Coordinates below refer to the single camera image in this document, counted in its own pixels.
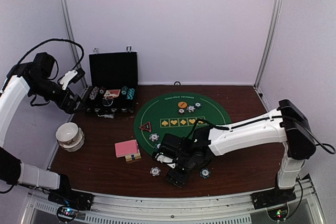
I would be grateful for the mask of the blue white 10 chip stack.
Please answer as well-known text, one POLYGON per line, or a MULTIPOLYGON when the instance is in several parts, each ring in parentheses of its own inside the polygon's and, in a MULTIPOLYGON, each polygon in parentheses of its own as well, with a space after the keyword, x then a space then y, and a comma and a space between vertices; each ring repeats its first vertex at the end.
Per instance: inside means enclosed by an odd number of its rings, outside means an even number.
POLYGON ((159 176, 161 174, 161 170, 159 167, 152 167, 150 169, 150 174, 153 176, 153 177, 156 177, 156 176, 159 176))

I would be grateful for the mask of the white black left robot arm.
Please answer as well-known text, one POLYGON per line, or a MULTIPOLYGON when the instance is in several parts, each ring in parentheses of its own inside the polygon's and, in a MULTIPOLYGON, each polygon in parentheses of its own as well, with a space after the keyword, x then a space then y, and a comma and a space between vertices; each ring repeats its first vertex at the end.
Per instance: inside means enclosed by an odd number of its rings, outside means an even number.
POLYGON ((1 180, 11 187, 25 185, 48 189, 64 205, 71 205, 76 197, 67 175, 25 164, 4 149, 10 123, 25 97, 42 97, 45 100, 43 105, 53 102, 67 114, 77 113, 83 105, 82 98, 69 88, 70 84, 85 76, 85 71, 79 66, 81 59, 62 77, 51 76, 52 71, 59 70, 59 67, 57 60, 46 52, 37 53, 33 61, 24 61, 42 45, 61 41, 61 38, 52 38, 39 43, 26 52, 6 76, 1 88, 1 180))

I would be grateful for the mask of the pink playing card deck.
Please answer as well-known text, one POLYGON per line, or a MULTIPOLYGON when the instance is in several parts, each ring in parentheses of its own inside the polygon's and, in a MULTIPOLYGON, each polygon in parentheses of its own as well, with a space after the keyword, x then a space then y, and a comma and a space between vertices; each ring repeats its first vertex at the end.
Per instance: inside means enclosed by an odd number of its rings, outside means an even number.
POLYGON ((114 144, 116 157, 125 157, 138 153, 138 143, 136 140, 128 140, 114 144))

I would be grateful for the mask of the blue green 50 chip stack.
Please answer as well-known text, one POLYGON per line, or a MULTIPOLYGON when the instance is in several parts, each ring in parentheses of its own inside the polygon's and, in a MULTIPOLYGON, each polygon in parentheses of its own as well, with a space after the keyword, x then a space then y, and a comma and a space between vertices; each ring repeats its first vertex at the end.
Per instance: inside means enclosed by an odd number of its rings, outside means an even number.
POLYGON ((200 171, 200 177, 203 178, 203 179, 209 178, 210 175, 211 175, 211 171, 208 168, 203 168, 200 171))

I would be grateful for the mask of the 10 chips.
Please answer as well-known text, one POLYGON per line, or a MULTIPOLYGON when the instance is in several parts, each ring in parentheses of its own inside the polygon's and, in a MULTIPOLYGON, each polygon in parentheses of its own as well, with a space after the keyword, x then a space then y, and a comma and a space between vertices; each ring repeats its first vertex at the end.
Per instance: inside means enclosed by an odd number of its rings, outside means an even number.
POLYGON ((193 105, 189 105, 187 108, 186 108, 187 112, 188 113, 193 113, 195 111, 195 106, 193 105))
POLYGON ((149 136, 149 140, 152 142, 157 142, 160 139, 160 135, 157 133, 152 133, 149 136))

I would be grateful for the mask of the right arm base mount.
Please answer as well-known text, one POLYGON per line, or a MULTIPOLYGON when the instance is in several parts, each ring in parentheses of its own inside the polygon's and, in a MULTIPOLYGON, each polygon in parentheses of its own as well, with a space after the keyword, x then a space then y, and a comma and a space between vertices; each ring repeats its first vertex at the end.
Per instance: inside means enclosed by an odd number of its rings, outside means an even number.
POLYGON ((268 208, 295 200, 294 186, 290 188, 280 188, 278 184, 273 189, 252 193, 251 200, 254 209, 268 208))

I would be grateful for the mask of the orange dealer button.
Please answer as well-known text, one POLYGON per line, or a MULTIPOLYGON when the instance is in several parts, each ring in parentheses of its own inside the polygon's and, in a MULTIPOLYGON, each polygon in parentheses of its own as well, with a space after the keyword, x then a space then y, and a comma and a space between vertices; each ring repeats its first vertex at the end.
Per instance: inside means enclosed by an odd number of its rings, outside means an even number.
POLYGON ((181 101, 181 102, 178 103, 178 107, 179 107, 180 109, 184 109, 184 108, 187 107, 187 103, 184 102, 184 101, 181 101))

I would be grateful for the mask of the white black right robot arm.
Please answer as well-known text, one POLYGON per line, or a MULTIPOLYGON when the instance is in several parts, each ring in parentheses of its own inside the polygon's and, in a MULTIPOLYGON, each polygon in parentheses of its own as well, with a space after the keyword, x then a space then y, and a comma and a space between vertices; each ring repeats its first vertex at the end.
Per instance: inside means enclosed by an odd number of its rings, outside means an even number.
POLYGON ((223 156, 243 148, 281 143, 285 151, 276 186, 269 192, 271 202, 279 204, 289 196, 305 161, 318 146, 335 154, 335 147, 322 143, 311 132, 307 117, 287 99, 279 101, 276 109, 237 123, 216 125, 206 121, 206 126, 197 127, 199 122, 195 121, 187 136, 165 134, 161 142, 159 153, 168 158, 171 167, 165 178, 179 188, 208 160, 209 153, 223 156))

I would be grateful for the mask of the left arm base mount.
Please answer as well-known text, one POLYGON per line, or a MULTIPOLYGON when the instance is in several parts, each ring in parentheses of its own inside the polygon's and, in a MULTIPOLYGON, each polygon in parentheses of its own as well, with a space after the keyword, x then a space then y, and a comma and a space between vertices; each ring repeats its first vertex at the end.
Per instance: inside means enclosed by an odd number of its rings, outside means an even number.
POLYGON ((70 190, 64 192, 59 189, 48 189, 48 200, 59 205, 69 206, 77 210, 90 210, 94 195, 90 193, 84 193, 76 190, 70 190))

